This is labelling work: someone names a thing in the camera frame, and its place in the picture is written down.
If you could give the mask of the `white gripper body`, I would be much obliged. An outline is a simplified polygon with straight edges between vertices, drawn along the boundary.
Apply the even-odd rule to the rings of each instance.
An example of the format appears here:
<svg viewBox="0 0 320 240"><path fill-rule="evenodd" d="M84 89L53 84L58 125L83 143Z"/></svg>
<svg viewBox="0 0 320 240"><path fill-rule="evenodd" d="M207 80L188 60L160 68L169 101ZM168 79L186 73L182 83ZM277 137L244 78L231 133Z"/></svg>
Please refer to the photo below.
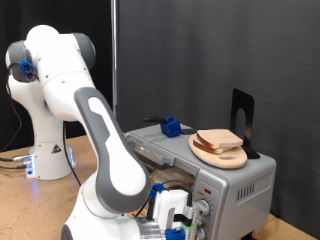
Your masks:
<svg viewBox="0 0 320 240"><path fill-rule="evenodd" d="M163 190L156 194L152 219L161 230L180 227L187 220L185 207L188 193L184 190Z"/></svg>

